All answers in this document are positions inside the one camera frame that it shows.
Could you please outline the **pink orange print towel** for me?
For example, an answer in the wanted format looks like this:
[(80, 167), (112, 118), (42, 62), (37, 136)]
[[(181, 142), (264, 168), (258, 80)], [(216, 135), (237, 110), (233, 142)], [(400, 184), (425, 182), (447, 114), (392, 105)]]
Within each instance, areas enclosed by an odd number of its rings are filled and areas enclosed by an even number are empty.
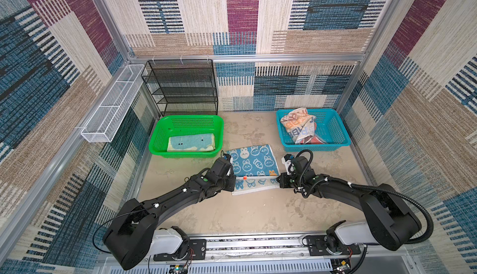
[(295, 109), (280, 119), (294, 144), (302, 144), (304, 137), (316, 134), (316, 116), (310, 115), (304, 107)]

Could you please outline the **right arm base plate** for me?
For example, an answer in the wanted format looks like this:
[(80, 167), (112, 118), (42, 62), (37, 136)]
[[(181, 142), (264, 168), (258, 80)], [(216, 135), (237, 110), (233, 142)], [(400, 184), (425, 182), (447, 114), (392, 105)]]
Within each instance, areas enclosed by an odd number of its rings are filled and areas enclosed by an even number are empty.
[(358, 256), (361, 254), (359, 246), (344, 245), (338, 238), (328, 235), (306, 235), (302, 244), (309, 250), (310, 256), (346, 255)]

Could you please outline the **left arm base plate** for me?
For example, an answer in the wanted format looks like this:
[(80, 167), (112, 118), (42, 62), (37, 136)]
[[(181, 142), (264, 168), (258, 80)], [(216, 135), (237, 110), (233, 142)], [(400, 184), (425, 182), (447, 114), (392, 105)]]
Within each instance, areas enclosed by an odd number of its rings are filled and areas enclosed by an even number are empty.
[(207, 240), (192, 239), (180, 245), (173, 254), (154, 255), (154, 262), (186, 262), (187, 260), (204, 260), (206, 258)]

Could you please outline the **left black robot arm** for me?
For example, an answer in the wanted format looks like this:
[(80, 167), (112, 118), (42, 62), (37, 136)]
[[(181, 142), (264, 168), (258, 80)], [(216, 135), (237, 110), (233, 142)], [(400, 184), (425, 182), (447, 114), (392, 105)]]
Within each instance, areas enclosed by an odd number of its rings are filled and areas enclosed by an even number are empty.
[(123, 270), (130, 270), (150, 255), (185, 256), (188, 238), (178, 227), (158, 230), (168, 218), (193, 204), (235, 189), (231, 156), (218, 158), (212, 167), (192, 175), (183, 185), (143, 202), (128, 200), (111, 221), (103, 243)]

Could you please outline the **pale yellow teal towel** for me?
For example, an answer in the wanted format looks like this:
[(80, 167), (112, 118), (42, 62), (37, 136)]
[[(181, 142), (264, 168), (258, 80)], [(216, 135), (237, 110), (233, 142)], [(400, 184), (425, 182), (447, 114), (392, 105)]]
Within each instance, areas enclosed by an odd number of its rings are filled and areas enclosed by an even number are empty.
[(170, 137), (168, 152), (211, 152), (216, 149), (214, 134)]

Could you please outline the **blue rabbit print towel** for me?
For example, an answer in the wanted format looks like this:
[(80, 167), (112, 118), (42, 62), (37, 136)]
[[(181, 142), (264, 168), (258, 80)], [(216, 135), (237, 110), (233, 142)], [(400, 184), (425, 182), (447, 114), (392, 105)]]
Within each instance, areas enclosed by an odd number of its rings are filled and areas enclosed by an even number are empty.
[(234, 196), (279, 188), (279, 169), (270, 145), (253, 145), (226, 151), (236, 179)]

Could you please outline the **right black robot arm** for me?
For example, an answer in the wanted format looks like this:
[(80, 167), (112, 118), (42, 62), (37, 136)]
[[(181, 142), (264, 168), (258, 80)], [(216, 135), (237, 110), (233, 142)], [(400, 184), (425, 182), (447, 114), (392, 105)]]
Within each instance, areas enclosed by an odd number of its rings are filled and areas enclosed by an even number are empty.
[(331, 254), (353, 244), (380, 245), (396, 251), (405, 244), (421, 243), (433, 233), (426, 209), (388, 184), (368, 186), (317, 174), (311, 160), (301, 154), (287, 154), (282, 163), (286, 171), (278, 177), (280, 188), (291, 188), (303, 198), (332, 199), (364, 214), (362, 221), (340, 221), (326, 231), (325, 242)]

